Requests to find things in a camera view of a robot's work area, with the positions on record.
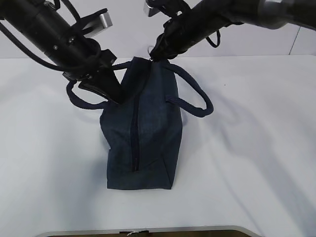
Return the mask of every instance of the white wall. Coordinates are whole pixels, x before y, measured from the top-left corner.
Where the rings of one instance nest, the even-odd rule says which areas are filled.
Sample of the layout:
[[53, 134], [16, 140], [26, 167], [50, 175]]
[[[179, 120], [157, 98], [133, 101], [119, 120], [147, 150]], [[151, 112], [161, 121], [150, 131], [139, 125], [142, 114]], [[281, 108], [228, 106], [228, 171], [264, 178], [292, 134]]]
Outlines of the white wall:
[[316, 32], [301, 28], [291, 54], [316, 55]]
[[[108, 8], [114, 26], [98, 35], [96, 39], [103, 49], [109, 48], [117, 57], [148, 56], [147, 48], [156, 43], [163, 31], [167, 17], [162, 13], [148, 18], [143, 13], [144, 0], [72, 0], [82, 16]], [[194, 6], [199, 0], [188, 0]], [[67, 20], [74, 22], [65, 7], [60, 11]], [[29, 48], [40, 54], [12, 27]], [[221, 31], [222, 44], [212, 48], [207, 41], [193, 47], [183, 56], [231, 56], [231, 55], [286, 55], [294, 43], [298, 27], [287, 25], [279, 30], [267, 30], [256, 26], [231, 26]], [[0, 58], [25, 57], [15, 46], [0, 34]]]

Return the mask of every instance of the screw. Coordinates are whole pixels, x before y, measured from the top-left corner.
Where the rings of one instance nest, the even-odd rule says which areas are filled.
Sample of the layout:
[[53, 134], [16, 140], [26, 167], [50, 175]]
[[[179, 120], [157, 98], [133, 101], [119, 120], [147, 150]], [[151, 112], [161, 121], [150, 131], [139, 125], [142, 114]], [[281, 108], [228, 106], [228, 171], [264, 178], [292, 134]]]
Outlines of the screw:
[[93, 76], [92, 75], [90, 75], [90, 74], [86, 74], [86, 75], [84, 75], [84, 77], [86, 78], [86, 79], [93, 79]]
[[75, 37], [71, 37], [69, 40], [68, 40], [68, 43], [72, 43], [75, 41]]
[[45, 1], [44, 6], [50, 7], [52, 10], [56, 11], [55, 5], [50, 1]]

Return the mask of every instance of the white table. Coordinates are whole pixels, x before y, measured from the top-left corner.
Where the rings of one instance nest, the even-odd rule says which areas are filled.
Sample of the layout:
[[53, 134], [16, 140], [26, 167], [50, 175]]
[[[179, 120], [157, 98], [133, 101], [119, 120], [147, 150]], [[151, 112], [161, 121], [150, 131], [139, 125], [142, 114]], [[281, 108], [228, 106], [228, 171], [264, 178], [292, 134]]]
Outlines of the white table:
[[[215, 112], [184, 114], [171, 191], [128, 192], [106, 187], [101, 112], [72, 106], [60, 73], [0, 60], [1, 237], [214, 229], [316, 236], [316, 57], [173, 62], [199, 81]], [[178, 81], [181, 96], [203, 106]]]

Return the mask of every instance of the metal bracket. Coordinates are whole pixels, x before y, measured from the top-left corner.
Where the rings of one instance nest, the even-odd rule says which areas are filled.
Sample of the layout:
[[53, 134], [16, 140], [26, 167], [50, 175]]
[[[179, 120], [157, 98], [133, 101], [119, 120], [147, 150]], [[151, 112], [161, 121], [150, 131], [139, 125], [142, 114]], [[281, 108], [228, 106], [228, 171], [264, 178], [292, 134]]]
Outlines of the metal bracket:
[[171, 18], [175, 18], [178, 16], [178, 12], [186, 13], [190, 10], [190, 6], [184, 0], [145, 0], [144, 5], [144, 12], [149, 17], [161, 11]]
[[91, 38], [101, 33], [105, 29], [113, 25], [108, 10], [102, 9], [92, 15], [88, 15], [82, 18], [79, 22], [76, 22], [72, 27], [82, 31], [83, 35], [87, 38]]

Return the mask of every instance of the white surface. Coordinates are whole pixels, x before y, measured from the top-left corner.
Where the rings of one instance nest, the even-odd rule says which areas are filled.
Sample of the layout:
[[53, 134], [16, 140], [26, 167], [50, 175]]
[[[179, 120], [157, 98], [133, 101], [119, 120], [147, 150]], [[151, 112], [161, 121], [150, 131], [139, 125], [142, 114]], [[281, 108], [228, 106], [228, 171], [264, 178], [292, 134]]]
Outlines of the white surface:
[[[109, 48], [117, 57], [148, 55], [147, 49], [155, 45], [168, 20], [162, 13], [148, 18], [143, 12], [145, 0], [72, 0], [81, 16], [92, 14], [102, 8], [109, 10], [114, 26], [101, 33], [96, 39], [104, 49]], [[191, 6], [199, 0], [187, 1]], [[74, 23], [70, 13], [63, 6], [61, 15]], [[23, 36], [10, 27], [29, 48], [35, 50]], [[267, 30], [256, 26], [231, 26], [221, 31], [222, 44], [212, 48], [206, 40], [199, 43], [183, 56], [236, 56], [236, 55], [287, 55], [294, 43], [298, 27], [287, 25], [279, 30]], [[12, 43], [0, 34], [0, 58], [26, 57]]]
[[[215, 112], [184, 113], [171, 191], [127, 192], [106, 187], [101, 112], [72, 106], [59, 73], [28, 59], [0, 60], [1, 237], [231, 228], [224, 226], [316, 236], [316, 57], [173, 62], [199, 81]], [[203, 105], [178, 84], [182, 97]]]
[[301, 27], [291, 54], [316, 55], [315, 42], [316, 42], [316, 31]]

